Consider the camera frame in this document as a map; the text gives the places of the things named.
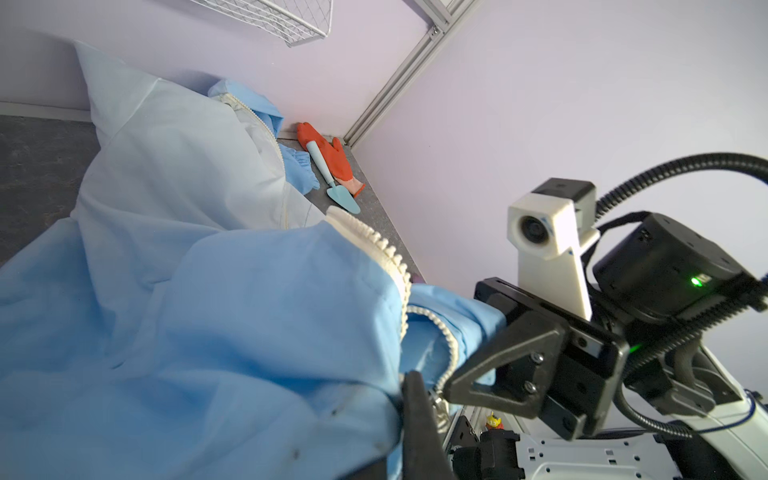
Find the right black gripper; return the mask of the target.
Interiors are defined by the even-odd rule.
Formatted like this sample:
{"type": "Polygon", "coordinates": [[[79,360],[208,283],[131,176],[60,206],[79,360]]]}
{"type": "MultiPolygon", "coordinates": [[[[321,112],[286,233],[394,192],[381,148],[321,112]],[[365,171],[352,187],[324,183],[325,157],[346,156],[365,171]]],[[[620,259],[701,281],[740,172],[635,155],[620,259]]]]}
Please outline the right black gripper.
{"type": "Polygon", "coordinates": [[[444,398],[537,417],[569,441],[598,433],[626,365],[628,342],[499,278],[477,283],[474,298],[503,312],[508,326],[454,372],[444,398]]]}

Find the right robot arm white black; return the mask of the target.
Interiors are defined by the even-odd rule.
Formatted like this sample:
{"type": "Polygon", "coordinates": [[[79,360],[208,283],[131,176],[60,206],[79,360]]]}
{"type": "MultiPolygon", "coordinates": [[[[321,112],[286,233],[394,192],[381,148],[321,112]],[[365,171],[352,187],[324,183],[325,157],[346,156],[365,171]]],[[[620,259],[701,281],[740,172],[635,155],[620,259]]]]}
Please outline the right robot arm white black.
{"type": "Polygon", "coordinates": [[[596,437],[611,408],[672,446],[697,477],[767,475],[767,408],[706,349],[706,331],[767,307],[767,281],[660,213],[606,221],[633,195],[698,171],[759,181],[764,159],[696,154],[598,195],[551,178],[508,209],[518,281],[489,278],[477,300],[505,325],[442,383],[450,403],[540,419],[567,441],[596,437]]]}

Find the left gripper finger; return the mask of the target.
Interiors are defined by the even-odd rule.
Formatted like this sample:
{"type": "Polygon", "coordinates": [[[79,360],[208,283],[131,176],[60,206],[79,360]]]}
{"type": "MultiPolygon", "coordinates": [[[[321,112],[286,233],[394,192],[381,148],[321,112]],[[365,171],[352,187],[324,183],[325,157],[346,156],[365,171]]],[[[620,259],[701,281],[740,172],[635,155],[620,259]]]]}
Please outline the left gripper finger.
{"type": "Polygon", "coordinates": [[[455,479],[442,448],[432,403],[418,371],[405,375],[402,396],[402,478],[455,479]]]}

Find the light blue zip jacket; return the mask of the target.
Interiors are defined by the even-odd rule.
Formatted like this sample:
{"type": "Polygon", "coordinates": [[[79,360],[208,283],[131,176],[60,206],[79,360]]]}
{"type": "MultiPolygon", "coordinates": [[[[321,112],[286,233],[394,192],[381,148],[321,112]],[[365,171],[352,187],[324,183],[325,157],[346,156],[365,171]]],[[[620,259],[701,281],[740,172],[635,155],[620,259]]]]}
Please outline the light blue zip jacket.
{"type": "Polygon", "coordinates": [[[505,323],[289,181],[272,129],[76,45],[100,149],[1,270],[5,479],[390,479],[505,323]]]}

